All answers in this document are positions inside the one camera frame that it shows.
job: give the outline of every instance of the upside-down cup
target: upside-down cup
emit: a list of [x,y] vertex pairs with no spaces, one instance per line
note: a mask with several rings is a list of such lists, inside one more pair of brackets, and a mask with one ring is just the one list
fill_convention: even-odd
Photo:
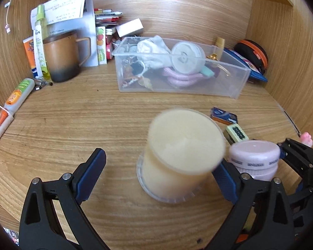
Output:
[[190,109],[170,109],[149,127],[144,153],[137,162],[143,189],[156,200],[180,203],[194,197],[225,153],[217,124]]

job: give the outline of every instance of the clear plastic container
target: clear plastic container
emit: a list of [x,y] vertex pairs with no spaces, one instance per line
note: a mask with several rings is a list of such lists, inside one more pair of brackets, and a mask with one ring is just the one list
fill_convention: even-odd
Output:
[[[244,67],[225,51],[220,61],[179,54],[137,52],[138,42],[148,37],[126,37],[113,51],[117,80],[121,92],[170,92],[226,96],[238,98],[243,89],[250,69]],[[163,39],[172,48],[181,42]],[[205,56],[216,53],[218,47],[191,42],[198,45],[198,53]],[[202,67],[197,73],[181,74],[174,67],[178,64],[188,67]]]

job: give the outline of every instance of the pink charm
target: pink charm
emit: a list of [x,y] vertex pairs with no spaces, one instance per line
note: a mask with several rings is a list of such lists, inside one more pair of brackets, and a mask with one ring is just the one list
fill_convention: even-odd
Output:
[[308,147],[312,147],[313,146],[313,140],[312,140],[312,136],[305,132],[300,136],[300,142]]

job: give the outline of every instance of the wooden desk surface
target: wooden desk surface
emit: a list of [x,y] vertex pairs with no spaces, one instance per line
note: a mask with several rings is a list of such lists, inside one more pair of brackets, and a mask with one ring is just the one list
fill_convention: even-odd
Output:
[[[29,96],[0,140],[0,204],[20,219],[34,177],[56,180],[63,173],[73,172],[100,147],[107,153],[107,164],[82,208],[112,250],[203,248],[232,207],[223,199],[213,177],[198,197],[168,205],[143,191],[135,165],[149,124],[159,112],[187,107],[208,115],[213,106],[235,113],[252,139],[297,140],[291,123],[259,85],[247,84],[237,100],[120,93],[111,62],[108,66],[88,68],[73,80]],[[277,176],[287,190],[298,179],[283,161]],[[58,211],[58,216],[64,231],[69,233],[62,211]],[[199,238],[203,242],[197,245]]]

